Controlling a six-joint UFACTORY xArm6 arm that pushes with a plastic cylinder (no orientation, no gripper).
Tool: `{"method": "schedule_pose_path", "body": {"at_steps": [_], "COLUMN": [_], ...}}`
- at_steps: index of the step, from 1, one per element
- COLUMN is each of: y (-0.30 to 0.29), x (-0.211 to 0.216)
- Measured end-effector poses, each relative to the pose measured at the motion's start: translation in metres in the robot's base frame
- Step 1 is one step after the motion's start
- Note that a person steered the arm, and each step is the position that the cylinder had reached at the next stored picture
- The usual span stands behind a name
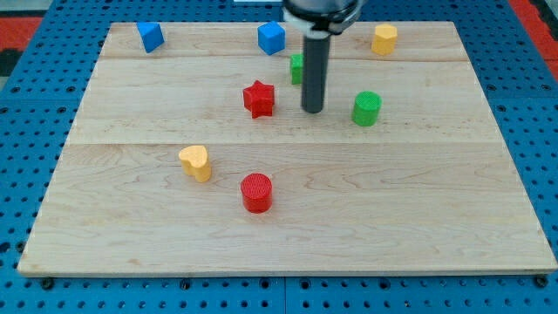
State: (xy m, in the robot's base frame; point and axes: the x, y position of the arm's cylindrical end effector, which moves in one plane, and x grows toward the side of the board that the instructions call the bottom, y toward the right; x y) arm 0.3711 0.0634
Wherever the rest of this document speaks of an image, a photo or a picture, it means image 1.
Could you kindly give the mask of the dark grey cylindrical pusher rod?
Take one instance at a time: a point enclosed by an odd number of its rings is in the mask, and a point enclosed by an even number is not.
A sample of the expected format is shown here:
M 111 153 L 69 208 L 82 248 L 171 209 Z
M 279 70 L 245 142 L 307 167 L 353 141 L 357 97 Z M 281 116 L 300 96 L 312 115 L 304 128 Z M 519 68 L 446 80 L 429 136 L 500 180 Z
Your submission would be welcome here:
M 330 37 L 303 39 L 301 107 L 306 113 L 323 110 L 330 53 Z

